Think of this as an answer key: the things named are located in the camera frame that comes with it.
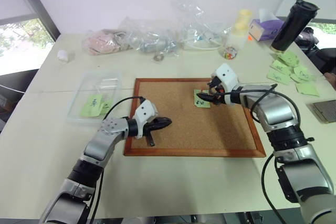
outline cork board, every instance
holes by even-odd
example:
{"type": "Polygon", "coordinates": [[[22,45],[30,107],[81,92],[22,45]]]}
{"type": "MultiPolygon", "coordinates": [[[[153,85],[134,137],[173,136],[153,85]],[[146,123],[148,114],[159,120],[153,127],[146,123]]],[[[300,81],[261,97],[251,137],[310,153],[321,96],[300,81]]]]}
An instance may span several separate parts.
{"type": "MultiPolygon", "coordinates": [[[[249,110],[241,105],[198,108],[194,89],[206,90],[208,78],[136,79],[134,95],[153,102],[159,116],[172,120],[168,127],[153,131],[155,146],[145,137],[129,137],[125,156],[265,157],[249,110]]],[[[133,100],[131,117],[139,106],[133,100]]]]}

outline clear plastic bag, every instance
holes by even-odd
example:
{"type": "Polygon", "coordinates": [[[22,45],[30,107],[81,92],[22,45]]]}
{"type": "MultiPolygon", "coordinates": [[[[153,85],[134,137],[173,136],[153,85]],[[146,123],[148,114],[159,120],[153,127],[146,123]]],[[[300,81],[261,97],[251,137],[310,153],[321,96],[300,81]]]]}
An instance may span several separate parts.
{"type": "Polygon", "coordinates": [[[216,50],[223,45],[229,29],[223,23],[204,22],[205,12],[195,0],[175,0],[172,7],[179,16],[178,42],[183,49],[216,50]]]}
{"type": "Polygon", "coordinates": [[[103,29],[88,34],[82,41],[82,48],[91,55],[111,54],[130,49],[126,32],[121,30],[103,29]]]}
{"type": "Polygon", "coordinates": [[[159,20],[134,20],[125,18],[119,28],[127,31],[126,41],[143,53],[177,56],[177,41],[174,29],[159,20]]]}

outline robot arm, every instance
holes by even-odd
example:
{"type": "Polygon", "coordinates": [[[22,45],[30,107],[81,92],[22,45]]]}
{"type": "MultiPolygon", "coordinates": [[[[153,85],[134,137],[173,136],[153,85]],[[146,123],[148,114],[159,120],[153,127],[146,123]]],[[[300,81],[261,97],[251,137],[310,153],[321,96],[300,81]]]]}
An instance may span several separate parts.
{"type": "Polygon", "coordinates": [[[90,208],[85,201],[92,198],[96,182],[113,154],[114,148],[128,136],[150,136],[150,131],[169,124],[168,118],[157,118],[157,110],[149,100],[136,109],[133,119],[111,118],[103,120],[100,128],[88,143],[70,175],[44,211],[39,223],[86,224],[90,208]]]}
{"type": "Polygon", "coordinates": [[[333,183],[308,143],[313,138],[305,138],[286,99],[277,92],[265,94],[272,86],[239,86],[236,74],[227,64],[221,65],[212,77],[208,84],[210,94],[198,96],[215,104],[237,103],[253,109],[274,148],[277,163],[282,164],[276,172],[285,197],[300,204],[306,223],[335,223],[333,183]]]}

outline wooden frame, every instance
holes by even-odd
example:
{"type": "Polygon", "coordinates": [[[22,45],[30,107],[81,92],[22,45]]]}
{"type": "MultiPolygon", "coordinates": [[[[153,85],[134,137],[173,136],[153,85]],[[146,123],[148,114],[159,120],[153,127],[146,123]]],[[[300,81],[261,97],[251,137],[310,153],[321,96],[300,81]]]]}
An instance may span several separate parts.
{"type": "MultiPolygon", "coordinates": [[[[133,95],[139,94],[141,82],[208,82],[209,78],[137,78],[134,85],[133,95]]],[[[134,116],[137,108],[137,100],[133,100],[130,117],[134,116]]],[[[244,114],[256,149],[250,150],[227,150],[227,149],[181,149],[181,148],[132,148],[132,137],[128,137],[125,143],[125,156],[198,156],[198,157],[265,157],[266,153],[261,143],[256,126],[250,112],[244,108],[244,114]]]]}

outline clear plastic tray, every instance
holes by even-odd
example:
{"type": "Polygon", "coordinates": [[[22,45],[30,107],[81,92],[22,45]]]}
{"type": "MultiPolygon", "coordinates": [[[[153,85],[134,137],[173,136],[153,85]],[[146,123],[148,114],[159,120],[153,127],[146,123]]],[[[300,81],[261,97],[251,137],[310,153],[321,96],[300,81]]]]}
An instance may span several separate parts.
{"type": "Polygon", "coordinates": [[[112,106],[117,102],[121,87],[121,75],[115,71],[92,71],[84,75],[68,111],[68,122],[74,123],[101,123],[104,115],[94,118],[84,117],[80,112],[90,95],[102,94],[103,100],[112,99],[112,106]]]}

